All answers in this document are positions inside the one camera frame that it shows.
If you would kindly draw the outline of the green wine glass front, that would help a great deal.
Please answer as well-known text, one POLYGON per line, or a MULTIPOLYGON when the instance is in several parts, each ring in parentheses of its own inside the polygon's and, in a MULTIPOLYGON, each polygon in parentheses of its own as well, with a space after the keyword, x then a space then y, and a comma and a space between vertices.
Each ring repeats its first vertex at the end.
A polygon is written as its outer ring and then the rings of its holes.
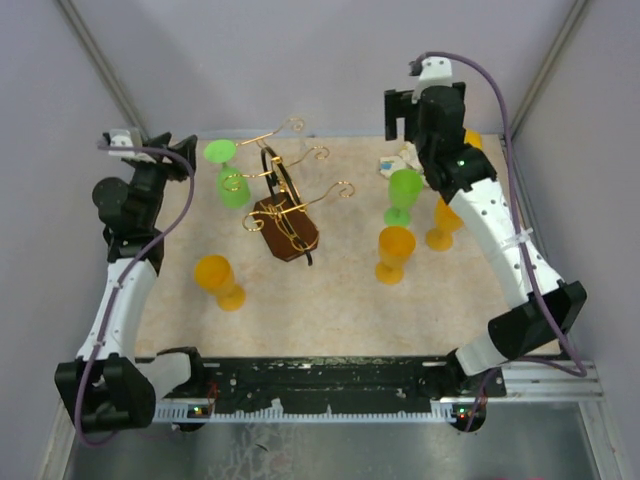
POLYGON ((242 208, 250 200, 246 179, 237 168, 231 166, 236 151, 236 144, 229 139, 214 140, 203 151, 209 162, 220 166, 216 188, 223 205, 230 209, 242 208))

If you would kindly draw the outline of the green wine glass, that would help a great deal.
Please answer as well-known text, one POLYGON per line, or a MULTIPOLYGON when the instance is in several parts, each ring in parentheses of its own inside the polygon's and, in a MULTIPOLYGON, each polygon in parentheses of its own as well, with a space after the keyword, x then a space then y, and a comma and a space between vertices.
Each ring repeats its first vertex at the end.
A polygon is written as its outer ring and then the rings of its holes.
POLYGON ((237 168, 231 166, 236 151, 236 144, 229 139, 214 140, 203 151, 209 162, 220 166, 216 188, 223 205, 230 209, 242 208, 250 200, 246 179, 237 168))
POLYGON ((421 176, 411 169, 395 171, 389 179, 388 195, 391 206, 384 213, 387 226, 408 227, 410 210, 424 188, 421 176))

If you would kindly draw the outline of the clear wine glass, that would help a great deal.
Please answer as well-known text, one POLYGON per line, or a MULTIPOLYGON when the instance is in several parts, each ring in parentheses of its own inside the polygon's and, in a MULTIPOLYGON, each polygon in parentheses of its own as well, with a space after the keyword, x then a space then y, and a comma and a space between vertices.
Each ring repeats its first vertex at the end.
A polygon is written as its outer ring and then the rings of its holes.
POLYGON ((305 121, 300 119, 292 128, 297 138, 297 155, 302 156, 307 151, 305 121))

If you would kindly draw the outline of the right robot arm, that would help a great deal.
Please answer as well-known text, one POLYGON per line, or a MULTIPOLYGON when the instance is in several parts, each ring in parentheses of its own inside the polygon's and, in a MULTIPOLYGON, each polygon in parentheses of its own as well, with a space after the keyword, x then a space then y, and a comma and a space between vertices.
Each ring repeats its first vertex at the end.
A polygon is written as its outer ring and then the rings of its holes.
POLYGON ((482 373, 567 334, 587 299, 582 284, 566 282, 516 220, 515 203, 506 199, 492 163, 463 126, 465 90, 456 82, 430 86, 419 96, 384 93, 386 138, 397 138, 402 120, 427 184, 473 235, 508 305, 481 335, 448 355, 447 384, 461 396, 481 385, 482 373))

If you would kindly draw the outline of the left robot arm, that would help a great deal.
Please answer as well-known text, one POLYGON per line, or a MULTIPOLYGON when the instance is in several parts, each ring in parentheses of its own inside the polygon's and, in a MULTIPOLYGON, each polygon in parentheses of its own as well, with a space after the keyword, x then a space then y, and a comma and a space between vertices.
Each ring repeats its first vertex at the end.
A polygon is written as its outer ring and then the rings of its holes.
POLYGON ((169 132, 148 138, 137 129, 112 129, 99 149, 131 166, 133 175, 100 180, 92 202, 107 246, 107 280, 95 320, 74 360, 58 364, 54 382, 76 430, 88 446, 119 431, 148 427, 156 404, 170 394, 194 397, 208 373, 194 347, 163 350, 149 362, 135 359, 147 298, 159 278, 167 230, 159 230, 170 181, 195 181, 198 138, 173 143, 169 132))

